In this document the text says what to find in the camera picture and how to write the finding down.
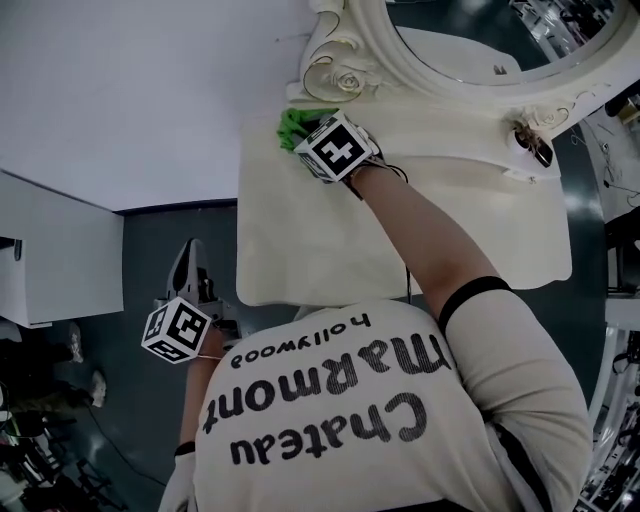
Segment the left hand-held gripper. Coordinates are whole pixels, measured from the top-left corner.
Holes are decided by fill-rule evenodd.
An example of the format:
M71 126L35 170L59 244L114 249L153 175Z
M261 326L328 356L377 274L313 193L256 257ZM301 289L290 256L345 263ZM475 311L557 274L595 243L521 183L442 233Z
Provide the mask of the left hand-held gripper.
M166 297L155 301L146 320L141 347L171 364L206 358L202 346L210 329L224 334L225 351L241 338L237 310L214 293L205 245L191 238L171 268Z

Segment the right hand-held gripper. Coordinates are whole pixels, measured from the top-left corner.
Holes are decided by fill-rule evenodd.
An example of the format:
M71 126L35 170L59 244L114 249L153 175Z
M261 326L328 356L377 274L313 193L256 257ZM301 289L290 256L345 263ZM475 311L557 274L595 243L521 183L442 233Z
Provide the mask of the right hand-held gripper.
M366 161L382 156L374 138L342 110L322 117L294 153L315 178L327 184L344 180Z

